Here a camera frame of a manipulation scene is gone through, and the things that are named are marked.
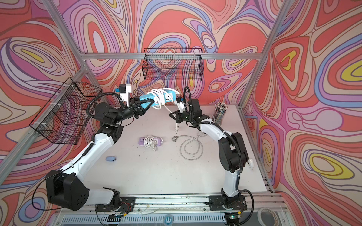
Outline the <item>small blue object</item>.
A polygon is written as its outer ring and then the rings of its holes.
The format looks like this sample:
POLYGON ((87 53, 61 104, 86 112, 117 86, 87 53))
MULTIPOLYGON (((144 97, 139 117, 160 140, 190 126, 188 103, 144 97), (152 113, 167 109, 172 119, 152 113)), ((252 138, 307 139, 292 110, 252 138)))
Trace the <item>small blue object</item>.
POLYGON ((108 161, 108 162, 114 162, 116 160, 117 160, 117 158, 115 156, 107 156, 106 157, 106 161, 108 161))

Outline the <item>aluminium frame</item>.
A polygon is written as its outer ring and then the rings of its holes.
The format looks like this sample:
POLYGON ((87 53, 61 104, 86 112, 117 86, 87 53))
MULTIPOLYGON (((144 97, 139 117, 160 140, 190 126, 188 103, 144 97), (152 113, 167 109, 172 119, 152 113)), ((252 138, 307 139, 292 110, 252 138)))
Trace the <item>aluminium frame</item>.
POLYGON ((135 95, 162 83, 144 78, 143 58, 188 63, 200 54, 261 53, 283 1, 54 1, 65 31, 44 1, 1 1, 1 158, 9 155, 65 83, 121 83, 135 95), (112 54, 139 53, 139 59, 112 54))

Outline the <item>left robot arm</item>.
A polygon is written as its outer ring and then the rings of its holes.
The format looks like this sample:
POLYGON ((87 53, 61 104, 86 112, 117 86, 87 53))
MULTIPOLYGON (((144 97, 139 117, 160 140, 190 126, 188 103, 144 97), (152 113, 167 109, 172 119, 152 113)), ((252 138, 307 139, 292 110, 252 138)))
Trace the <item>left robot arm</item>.
POLYGON ((77 211, 86 205, 96 205, 118 211, 122 205, 119 191, 107 187, 87 188, 83 183, 84 178, 97 160, 120 139, 123 132, 120 122, 132 117, 139 118, 160 101, 156 97, 134 97, 129 106, 121 104, 120 108, 114 108, 98 102, 107 95, 107 92, 99 94, 86 108, 89 117, 101 122, 101 128, 93 135, 91 142, 61 169, 49 171, 44 179, 47 200, 57 205, 58 209, 77 211))

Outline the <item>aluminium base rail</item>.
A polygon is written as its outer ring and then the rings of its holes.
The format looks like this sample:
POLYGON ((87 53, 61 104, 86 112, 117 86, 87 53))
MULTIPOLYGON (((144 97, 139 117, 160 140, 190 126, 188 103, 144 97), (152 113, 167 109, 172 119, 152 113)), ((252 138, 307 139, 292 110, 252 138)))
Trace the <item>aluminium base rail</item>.
POLYGON ((122 205, 117 213, 96 212, 95 206, 79 211, 61 210, 50 226, 225 226, 246 221, 247 226, 293 226, 294 222, 280 195, 244 194, 235 207, 215 207, 211 194, 135 195, 132 210, 122 205))

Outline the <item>blue power strip with cord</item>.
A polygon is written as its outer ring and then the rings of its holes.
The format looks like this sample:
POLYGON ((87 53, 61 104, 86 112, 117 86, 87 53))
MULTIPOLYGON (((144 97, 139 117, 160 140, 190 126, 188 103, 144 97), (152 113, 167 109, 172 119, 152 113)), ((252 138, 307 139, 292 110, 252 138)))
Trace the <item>blue power strip with cord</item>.
POLYGON ((153 100, 151 105, 156 110, 161 110, 163 107, 171 113, 171 110, 166 107, 167 103, 177 104, 176 98, 180 92, 172 88, 152 89, 146 95, 140 97, 140 100, 153 100))

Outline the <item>metal cup of pens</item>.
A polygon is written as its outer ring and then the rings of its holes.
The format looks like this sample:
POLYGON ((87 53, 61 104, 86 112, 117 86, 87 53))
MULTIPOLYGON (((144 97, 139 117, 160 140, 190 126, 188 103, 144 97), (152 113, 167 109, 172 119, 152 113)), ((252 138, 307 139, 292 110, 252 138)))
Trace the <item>metal cup of pens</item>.
POLYGON ((223 117, 228 109, 228 105, 224 102, 218 102, 215 104, 215 112, 214 112, 214 123, 221 125, 223 121, 223 117))

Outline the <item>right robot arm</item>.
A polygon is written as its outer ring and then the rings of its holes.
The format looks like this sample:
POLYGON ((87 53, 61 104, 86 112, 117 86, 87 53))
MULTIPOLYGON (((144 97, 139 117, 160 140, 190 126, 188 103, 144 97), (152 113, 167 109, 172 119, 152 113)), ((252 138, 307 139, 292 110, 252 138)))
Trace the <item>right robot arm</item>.
POLYGON ((239 189, 240 175, 249 162, 242 135, 230 133, 215 123, 208 115, 202 113, 199 101, 191 97, 190 88, 183 90, 182 101, 177 103, 184 109, 170 113, 176 123, 185 122, 188 127, 196 128, 218 143, 219 160, 225 169, 224 185, 220 195, 211 195, 205 203, 211 211, 227 211, 225 225, 241 226, 249 221, 254 212, 254 200, 248 207, 243 193, 252 194, 247 189, 239 189))

